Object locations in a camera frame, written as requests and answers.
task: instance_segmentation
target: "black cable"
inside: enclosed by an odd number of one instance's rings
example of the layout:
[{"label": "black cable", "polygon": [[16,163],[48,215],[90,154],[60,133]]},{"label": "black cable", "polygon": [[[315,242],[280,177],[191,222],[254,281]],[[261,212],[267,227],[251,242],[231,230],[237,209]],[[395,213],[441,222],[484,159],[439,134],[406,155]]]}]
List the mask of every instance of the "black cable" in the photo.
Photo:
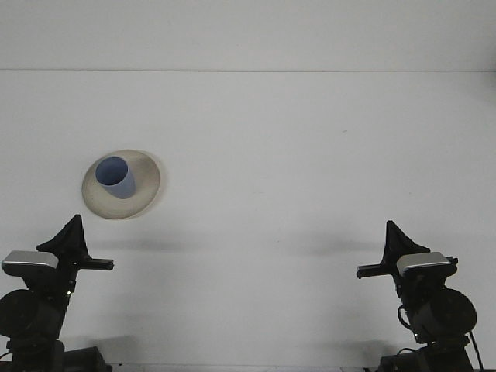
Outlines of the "black cable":
[{"label": "black cable", "polygon": [[406,329],[409,329],[409,330],[412,330],[411,326],[403,319],[403,317],[401,316],[401,310],[405,308],[403,305],[401,305],[399,308],[398,308],[398,320],[400,321],[400,323],[406,328]]},{"label": "black cable", "polygon": [[477,361],[479,362],[480,372],[484,372],[485,369],[484,366],[482,365],[481,354],[479,353],[479,348],[477,347],[477,343],[475,342],[474,334],[472,333],[472,331],[470,331],[469,334],[470,334],[470,339],[472,339],[472,343],[474,345],[475,355],[477,355]]},{"label": "black cable", "polygon": [[8,356],[9,354],[12,354],[12,353],[11,353],[10,351],[8,351],[7,353],[0,355],[0,359],[5,358],[5,357],[6,357],[6,356]]}]

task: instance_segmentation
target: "blue cup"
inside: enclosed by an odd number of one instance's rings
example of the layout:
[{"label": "blue cup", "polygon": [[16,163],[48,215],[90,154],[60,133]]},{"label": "blue cup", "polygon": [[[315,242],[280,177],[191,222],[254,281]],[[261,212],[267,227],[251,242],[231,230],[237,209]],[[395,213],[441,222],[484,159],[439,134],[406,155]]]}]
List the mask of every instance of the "blue cup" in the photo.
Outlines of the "blue cup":
[{"label": "blue cup", "polygon": [[121,157],[107,157],[95,169],[96,181],[111,195],[127,199],[134,195],[136,186],[131,169]]}]

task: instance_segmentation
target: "beige plate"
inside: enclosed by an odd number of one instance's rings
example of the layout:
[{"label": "beige plate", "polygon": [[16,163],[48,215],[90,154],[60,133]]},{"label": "beige plate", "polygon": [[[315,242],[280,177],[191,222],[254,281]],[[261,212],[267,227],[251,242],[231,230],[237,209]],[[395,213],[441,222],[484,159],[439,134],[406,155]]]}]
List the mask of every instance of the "beige plate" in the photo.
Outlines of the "beige plate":
[{"label": "beige plate", "polygon": [[[133,172],[136,193],[127,199],[109,194],[97,181],[95,168],[106,157],[121,157]],[[104,219],[125,219],[144,210],[157,195],[160,172],[157,164],[145,153],[120,150],[109,153],[91,165],[84,176],[82,192],[86,206]]]}]

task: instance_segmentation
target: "cup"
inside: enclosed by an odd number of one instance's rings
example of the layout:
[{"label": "cup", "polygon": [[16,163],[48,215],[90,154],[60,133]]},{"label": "cup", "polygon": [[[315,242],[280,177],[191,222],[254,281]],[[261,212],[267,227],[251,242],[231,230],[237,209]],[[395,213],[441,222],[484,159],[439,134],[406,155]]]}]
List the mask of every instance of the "cup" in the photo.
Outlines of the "cup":
[{"label": "cup", "polygon": [[130,198],[136,191],[133,173],[121,157],[107,157],[102,160],[95,169],[95,177],[116,198]]}]

